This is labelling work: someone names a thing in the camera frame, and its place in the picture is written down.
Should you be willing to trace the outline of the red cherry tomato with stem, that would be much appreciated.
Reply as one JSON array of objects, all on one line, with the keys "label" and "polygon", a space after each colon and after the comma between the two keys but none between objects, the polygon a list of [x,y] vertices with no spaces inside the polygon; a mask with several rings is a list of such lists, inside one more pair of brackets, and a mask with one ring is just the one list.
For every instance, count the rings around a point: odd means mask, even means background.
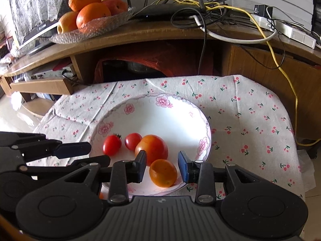
[{"label": "red cherry tomato with stem", "polygon": [[103,143],[103,154],[112,157],[120,151],[121,145],[122,141],[119,134],[107,136]]}]

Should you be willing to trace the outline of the small red cherry tomato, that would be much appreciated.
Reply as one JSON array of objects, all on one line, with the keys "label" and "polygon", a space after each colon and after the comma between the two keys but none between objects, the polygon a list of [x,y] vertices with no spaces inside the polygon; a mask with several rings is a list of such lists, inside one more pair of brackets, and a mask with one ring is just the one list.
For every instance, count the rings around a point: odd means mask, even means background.
[{"label": "small red cherry tomato", "polygon": [[131,133],[125,137],[125,146],[130,151],[135,151],[136,146],[141,141],[142,136],[139,133]]}]

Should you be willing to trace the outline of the orange tangerine front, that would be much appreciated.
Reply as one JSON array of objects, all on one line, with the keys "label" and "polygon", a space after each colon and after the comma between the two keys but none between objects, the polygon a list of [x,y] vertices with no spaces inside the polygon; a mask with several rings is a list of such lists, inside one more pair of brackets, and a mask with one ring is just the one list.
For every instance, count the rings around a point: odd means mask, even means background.
[{"label": "orange tangerine front", "polygon": [[177,169],[172,162],[166,159],[157,159],[150,165],[149,175],[156,186],[169,188],[177,180]]}]

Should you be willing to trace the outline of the large red-orange tomato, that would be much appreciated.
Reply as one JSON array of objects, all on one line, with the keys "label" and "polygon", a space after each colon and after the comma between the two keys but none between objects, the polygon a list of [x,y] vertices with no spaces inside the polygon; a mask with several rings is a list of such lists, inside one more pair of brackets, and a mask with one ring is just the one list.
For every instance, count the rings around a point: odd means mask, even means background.
[{"label": "large red-orange tomato", "polygon": [[156,135],[146,135],[135,148],[135,156],[144,150],[147,157],[147,166],[150,166],[155,160],[168,158],[168,147],[165,141]]}]

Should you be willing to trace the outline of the white floral ceramic plate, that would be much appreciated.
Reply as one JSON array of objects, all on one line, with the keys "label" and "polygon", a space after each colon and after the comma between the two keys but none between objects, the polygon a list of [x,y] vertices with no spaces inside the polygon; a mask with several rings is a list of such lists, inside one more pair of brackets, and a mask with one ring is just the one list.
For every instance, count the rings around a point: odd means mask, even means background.
[{"label": "white floral ceramic plate", "polygon": [[118,134],[153,134],[168,147],[168,160],[178,166],[178,153],[205,162],[211,151],[211,129],[205,105],[170,94],[150,94],[130,98],[102,116],[90,136],[89,156],[101,156],[105,138]]}]

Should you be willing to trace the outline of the cherry print tablecloth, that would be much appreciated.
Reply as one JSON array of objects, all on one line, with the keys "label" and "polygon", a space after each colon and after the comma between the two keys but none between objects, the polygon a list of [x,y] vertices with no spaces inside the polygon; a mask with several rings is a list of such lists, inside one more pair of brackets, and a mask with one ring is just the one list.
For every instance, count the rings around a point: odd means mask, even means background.
[{"label": "cherry print tablecloth", "polygon": [[107,111],[130,98],[170,94],[205,105],[208,163],[216,201],[195,203],[197,185],[156,186],[145,168],[118,203],[80,240],[300,240],[307,221],[304,188],[288,113],[275,93],[243,76],[120,81],[62,96],[36,132],[64,143],[90,143]]}]

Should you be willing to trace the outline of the red plastic bag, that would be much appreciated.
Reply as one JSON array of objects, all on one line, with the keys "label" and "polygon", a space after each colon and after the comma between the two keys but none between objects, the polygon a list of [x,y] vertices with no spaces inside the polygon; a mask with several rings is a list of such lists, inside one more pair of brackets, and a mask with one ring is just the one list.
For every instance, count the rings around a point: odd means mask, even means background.
[{"label": "red plastic bag", "polygon": [[194,52],[184,52],[177,48],[166,50],[133,50],[107,52],[97,63],[93,82],[103,83],[119,77],[124,81],[127,73],[119,62],[141,64],[159,71],[167,77],[212,75],[214,71],[214,60],[209,55],[200,57]]}]

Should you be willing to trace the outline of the glass fruit bowl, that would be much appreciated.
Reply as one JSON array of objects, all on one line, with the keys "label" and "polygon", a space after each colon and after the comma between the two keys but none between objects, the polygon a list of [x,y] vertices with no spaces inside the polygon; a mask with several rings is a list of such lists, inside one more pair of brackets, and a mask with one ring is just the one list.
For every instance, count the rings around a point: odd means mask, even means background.
[{"label": "glass fruit bowl", "polygon": [[104,35],[126,24],[134,14],[135,7],[129,7],[128,11],[114,16],[94,19],[86,23],[82,28],[71,32],[55,34],[50,41],[55,44],[74,44],[91,38]]}]

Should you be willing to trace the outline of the wooden TV stand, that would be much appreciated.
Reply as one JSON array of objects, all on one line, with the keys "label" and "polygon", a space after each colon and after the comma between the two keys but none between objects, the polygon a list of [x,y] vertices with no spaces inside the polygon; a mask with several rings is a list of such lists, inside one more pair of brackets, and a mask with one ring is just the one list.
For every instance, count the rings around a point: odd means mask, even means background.
[{"label": "wooden TV stand", "polygon": [[7,95],[53,93],[69,95],[66,78],[14,84],[13,77],[53,61],[69,60],[76,79],[84,84],[127,76],[112,65],[125,60],[145,65],[167,77],[191,75],[243,75],[280,98],[301,138],[320,138],[320,50],[286,37],[268,45],[236,45],[204,38],[201,30],[178,29],[169,22],[134,22],[90,40],[55,44],[26,55],[1,75]]}]

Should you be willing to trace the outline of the yellow apple in bowl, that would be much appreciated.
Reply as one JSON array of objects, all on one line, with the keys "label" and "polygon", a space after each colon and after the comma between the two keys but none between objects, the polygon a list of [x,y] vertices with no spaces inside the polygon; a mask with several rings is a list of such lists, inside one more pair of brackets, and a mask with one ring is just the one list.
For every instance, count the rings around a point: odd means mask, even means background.
[{"label": "yellow apple in bowl", "polygon": [[65,13],[58,21],[57,32],[58,34],[67,33],[77,29],[76,19],[78,16],[77,11],[69,11]]}]

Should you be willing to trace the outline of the television with lace cover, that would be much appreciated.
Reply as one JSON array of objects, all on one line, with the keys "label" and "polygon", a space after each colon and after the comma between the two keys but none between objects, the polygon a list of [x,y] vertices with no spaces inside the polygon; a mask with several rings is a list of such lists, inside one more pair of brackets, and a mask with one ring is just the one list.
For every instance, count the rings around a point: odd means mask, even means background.
[{"label": "television with lace cover", "polygon": [[70,11],[68,0],[9,0],[9,4],[17,40],[14,56],[25,54],[32,40],[54,28],[59,18]]}]

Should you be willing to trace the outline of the front orange in bowl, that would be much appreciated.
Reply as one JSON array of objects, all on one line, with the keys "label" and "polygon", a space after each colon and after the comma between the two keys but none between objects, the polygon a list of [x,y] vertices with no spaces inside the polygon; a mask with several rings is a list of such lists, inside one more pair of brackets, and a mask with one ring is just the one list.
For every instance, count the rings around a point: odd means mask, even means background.
[{"label": "front orange in bowl", "polygon": [[83,26],[90,21],[111,16],[111,11],[102,2],[95,2],[86,5],[77,15],[76,25],[78,29],[83,28]]}]

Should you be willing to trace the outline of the right orange in bowl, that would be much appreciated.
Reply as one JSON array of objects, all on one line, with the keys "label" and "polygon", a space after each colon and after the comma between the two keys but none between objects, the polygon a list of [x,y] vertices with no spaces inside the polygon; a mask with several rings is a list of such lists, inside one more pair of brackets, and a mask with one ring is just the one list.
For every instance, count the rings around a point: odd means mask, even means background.
[{"label": "right orange in bowl", "polygon": [[111,16],[128,11],[127,3],[122,0],[103,0],[102,3],[108,7]]}]

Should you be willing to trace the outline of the white power strip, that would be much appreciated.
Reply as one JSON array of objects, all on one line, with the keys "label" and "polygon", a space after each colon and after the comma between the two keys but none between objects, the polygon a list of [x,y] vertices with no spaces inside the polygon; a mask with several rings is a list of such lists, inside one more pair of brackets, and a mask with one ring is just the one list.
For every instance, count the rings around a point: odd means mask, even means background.
[{"label": "white power strip", "polygon": [[279,33],[283,34],[289,39],[299,42],[309,48],[315,49],[316,39],[306,32],[300,31],[295,27],[291,27],[279,21],[275,21],[274,24],[272,24],[272,20],[269,20],[262,16],[258,16],[255,14],[251,14],[251,16],[261,28],[268,29],[272,32],[276,29]]}]

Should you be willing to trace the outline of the black power adapter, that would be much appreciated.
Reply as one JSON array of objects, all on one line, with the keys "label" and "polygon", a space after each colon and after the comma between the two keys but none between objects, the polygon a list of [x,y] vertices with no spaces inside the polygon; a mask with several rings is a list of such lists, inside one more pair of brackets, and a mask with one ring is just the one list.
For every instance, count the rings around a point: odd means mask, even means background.
[{"label": "black power adapter", "polygon": [[256,4],[254,5],[254,14],[265,18],[272,18],[273,8],[266,4]]}]

